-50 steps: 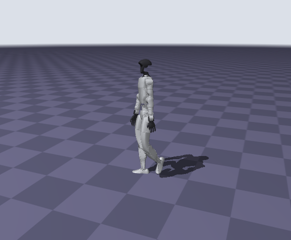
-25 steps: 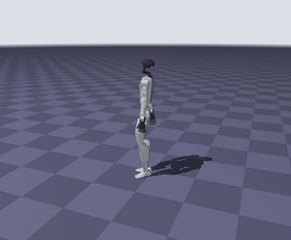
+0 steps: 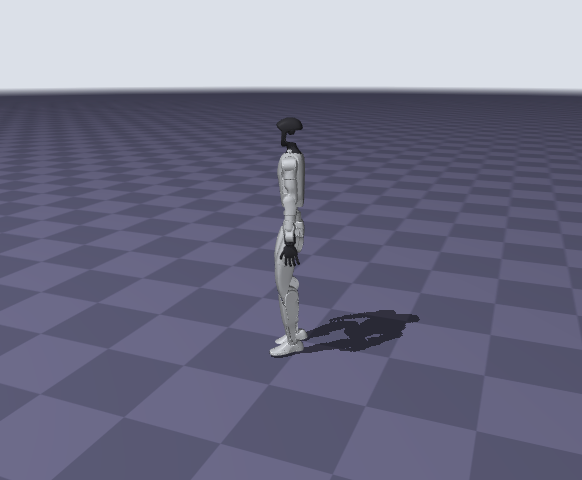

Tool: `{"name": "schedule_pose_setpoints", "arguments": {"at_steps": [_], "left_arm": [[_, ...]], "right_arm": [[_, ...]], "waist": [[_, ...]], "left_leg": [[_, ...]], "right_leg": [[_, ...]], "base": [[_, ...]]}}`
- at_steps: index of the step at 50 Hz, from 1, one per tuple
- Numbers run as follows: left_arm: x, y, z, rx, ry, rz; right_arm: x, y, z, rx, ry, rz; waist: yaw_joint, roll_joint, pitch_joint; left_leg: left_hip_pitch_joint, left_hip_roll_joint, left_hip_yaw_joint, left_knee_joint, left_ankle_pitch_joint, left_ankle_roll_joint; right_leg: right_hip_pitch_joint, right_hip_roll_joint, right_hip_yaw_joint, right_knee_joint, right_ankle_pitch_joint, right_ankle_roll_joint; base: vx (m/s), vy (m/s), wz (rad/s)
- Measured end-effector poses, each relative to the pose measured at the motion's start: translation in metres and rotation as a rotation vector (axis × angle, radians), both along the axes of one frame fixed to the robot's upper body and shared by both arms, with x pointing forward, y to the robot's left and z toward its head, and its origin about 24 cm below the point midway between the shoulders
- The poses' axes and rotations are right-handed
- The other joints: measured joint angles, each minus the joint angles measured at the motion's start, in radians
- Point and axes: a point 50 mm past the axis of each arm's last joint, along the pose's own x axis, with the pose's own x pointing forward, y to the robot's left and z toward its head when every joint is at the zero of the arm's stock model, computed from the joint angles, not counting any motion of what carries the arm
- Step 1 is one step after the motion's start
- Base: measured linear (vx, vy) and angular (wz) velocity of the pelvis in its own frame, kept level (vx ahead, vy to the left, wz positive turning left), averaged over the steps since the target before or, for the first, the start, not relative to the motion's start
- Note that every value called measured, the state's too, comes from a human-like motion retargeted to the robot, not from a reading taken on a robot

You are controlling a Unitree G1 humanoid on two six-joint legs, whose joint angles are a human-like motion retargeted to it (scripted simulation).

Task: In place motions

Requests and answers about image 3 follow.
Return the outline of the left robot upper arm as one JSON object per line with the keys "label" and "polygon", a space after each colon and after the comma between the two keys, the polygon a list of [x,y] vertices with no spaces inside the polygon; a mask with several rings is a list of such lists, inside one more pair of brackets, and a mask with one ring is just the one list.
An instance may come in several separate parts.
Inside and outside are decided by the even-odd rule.
{"label": "left robot upper arm", "polygon": [[[286,196],[282,199],[283,200],[287,196],[291,196],[295,200],[295,204],[297,204],[297,160],[295,157],[286,157],[282,160],[282,172],[284,175],[284,186],[288,192]],[[284,205],[284,204],[283,204]]]}

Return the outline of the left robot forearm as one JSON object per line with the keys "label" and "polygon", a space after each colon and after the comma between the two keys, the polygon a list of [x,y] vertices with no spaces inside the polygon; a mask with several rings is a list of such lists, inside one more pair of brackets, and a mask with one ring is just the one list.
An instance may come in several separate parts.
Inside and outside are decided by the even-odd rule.
{"label": "left robot forearm", "polygon": [[296,229],[296,226],[294,223],[296,223],[296,215],[297,215],[295,200],[293,197],[287,196],[284,198],[283,204],[284,204],[284,208],[285,208],[285,210],[284,210],[285,241],[286,242],[294,242],[294,233],[295,233],[295,229]]}

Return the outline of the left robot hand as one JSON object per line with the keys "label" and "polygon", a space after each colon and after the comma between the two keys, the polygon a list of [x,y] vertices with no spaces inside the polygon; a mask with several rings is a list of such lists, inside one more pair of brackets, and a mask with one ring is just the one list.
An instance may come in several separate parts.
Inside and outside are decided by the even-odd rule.
{"label": "left robot hand", "polygon": [[292,258],[292,263],[294,266],[296,266],[295,264],[295,260],[294,257],[296,259],[296,262],[298,265],[300,265],[299,260],[298,260],[298,253],[297,253],[297,249],[295,248],[294,244],[296,244],[296,235],[294,233],[294,242],[286,242],[285,241],[285,235],[284,235],[284,244],[286,245],[283,249],[283,252],[280,255],[280,260],[282,260],[283,255],[285,257],[285,266],[287,266],[287,258],[288,258],[288,263],[289,266],[292,267],[291,265],[291,258]]}

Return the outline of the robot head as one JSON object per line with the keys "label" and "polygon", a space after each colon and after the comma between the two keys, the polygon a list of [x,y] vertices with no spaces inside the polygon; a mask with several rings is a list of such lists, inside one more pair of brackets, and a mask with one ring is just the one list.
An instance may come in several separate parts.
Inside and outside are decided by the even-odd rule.
{"label": "robot head", "polygon": [[[280,120],[276,126],[281,130],[281,146],[287,146],[287,150],[292,150],[292,153],[302,154],[296,143],[286,141],[287,133],[293,135],[296,130],[302,130],[302,123],[296,118],[288,117]],[[286,153],[288,152],[286,151]]]}

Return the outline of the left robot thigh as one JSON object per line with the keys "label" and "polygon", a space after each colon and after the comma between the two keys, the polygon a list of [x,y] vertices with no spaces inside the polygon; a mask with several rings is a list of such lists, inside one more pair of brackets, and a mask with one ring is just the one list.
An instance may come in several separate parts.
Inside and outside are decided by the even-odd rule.
{"label": "left robot thigh", "polygon": [[[302,247],[303,247],[304,238],[300,236],[300,233],[297,230],[295,230],[295,235],[296,235],[296,244],[294,244],[294,246],[297,249],[297,252],[300,253],[302,250]],[[284,250],[283,248],[285,246],[286,245],[284,244],[284,236],[283,236],[282,241],[281,241],[280,246],[279,246],[279,249],[278,249],[276,261],[275,261],[275,281],[276,281],[278,293],[283,301],[284,301],[284,298],[289,290],[295,290],[298,293],[298,291],[295,287],[289,285],[291,282],[292,276],[293,276],[294,268],[295,268],[295,266],[292,263],[292,258],[291,258],[292,267],[289,266],[288,258],[287,258],[287,266],[285,266],[284,255],[283,255],[282,260],[280,260],[280,255],[283,252],[283,250]],[[295,257],[294,257],[294,259],[295,259]]]}

